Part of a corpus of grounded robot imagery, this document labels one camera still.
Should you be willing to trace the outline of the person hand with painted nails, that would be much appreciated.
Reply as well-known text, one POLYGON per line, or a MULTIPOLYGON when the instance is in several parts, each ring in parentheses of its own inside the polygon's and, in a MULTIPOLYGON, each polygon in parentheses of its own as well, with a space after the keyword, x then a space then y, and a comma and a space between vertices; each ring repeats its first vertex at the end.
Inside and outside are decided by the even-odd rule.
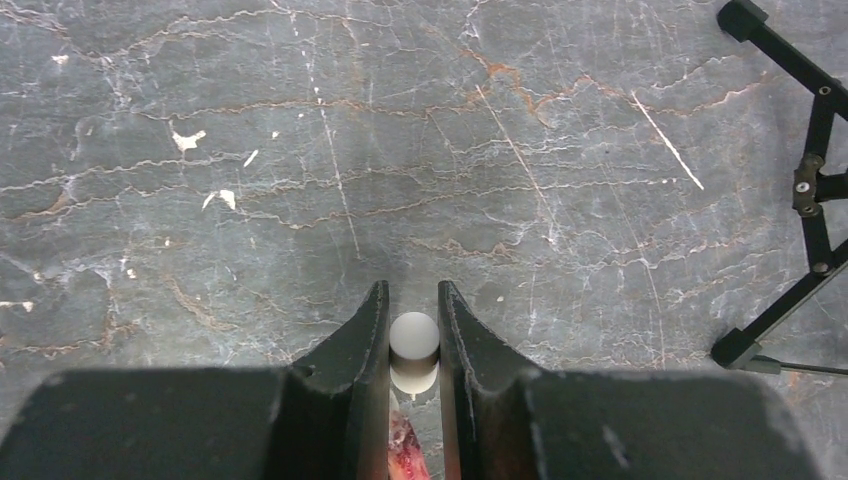
POLYGON ((399 410, 389 414, 387 464, 391 480, 431 479, 413 425, 399 410))

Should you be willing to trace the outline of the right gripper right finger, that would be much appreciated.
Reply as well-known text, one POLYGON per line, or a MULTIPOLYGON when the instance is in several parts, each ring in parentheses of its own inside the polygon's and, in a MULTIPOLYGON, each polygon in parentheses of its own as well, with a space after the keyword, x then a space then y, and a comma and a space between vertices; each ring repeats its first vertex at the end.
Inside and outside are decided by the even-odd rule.
POLYGON ((817 479, 764 383, 714 370, 552 371, 438 285, 449 479, 817 479))

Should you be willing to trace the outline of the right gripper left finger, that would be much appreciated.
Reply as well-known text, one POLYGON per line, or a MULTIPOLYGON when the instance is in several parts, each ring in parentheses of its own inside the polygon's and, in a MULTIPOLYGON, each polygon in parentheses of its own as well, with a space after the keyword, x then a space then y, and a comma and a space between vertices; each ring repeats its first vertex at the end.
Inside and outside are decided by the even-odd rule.
POLYGON ((5 479, 384 479, 389 285, 291 364, 66 370, 25 401, 5 479))

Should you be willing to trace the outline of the white nail polish brush cap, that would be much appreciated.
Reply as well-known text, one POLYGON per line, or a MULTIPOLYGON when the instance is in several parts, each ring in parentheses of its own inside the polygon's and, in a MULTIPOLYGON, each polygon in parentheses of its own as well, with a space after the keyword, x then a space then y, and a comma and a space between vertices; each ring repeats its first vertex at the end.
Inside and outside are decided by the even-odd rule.
POLYGON ((389 330, 390 378, 410 396, 425 393, 439 371, 440 332, 435 320, 422 312, 398 316, 389 330))

